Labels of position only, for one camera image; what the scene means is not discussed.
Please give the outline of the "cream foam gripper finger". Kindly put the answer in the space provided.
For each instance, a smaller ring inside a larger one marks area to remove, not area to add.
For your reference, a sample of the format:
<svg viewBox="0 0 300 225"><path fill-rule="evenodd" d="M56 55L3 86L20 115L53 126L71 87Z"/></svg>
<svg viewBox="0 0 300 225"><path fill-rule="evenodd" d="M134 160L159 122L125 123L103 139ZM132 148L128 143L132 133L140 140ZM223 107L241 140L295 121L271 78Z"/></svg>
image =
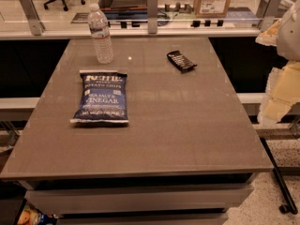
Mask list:
<svg viewBox="0 0 300 225"><path fill-rule="evenodd" d="M300 63L289 61L283 68L273 67L259 109L259 123L273 126L300 101Z"/></svg>
<svg viewBox="0 0 300 225"><path fill-rule="evenodd" d="M263 46L277 46L278 30L281 24L281 19L274 22L267 30L260 33L255 42Z"/></svg>

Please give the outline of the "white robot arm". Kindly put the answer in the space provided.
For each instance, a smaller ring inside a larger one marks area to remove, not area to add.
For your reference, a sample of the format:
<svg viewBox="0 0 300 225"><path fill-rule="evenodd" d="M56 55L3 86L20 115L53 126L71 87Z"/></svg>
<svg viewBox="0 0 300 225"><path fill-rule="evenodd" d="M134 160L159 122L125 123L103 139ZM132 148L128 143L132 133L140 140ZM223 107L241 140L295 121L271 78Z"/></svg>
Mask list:
<svg viewBox="0 0 300 225"><path fill-rule="evenodd" d="M273 67L268 76L258 121L269 127L280 122L300 101L300 0L281 19L258 35L256 42L275 46L277 54L288 60L283 68Z"/></svg>

